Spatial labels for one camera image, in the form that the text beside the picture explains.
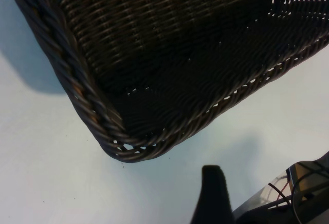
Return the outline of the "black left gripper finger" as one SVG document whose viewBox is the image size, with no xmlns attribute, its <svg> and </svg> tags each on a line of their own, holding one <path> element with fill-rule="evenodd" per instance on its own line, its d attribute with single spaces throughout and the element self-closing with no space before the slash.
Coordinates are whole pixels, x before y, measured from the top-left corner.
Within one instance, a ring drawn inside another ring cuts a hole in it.
<svg viewBox="0 0 329 224">
<path fill-rule="evenodd" d="M 202 187 L 191 223 L 235 223 L 226 179 L 217 165 L 202 167 Z"/>
</svg>

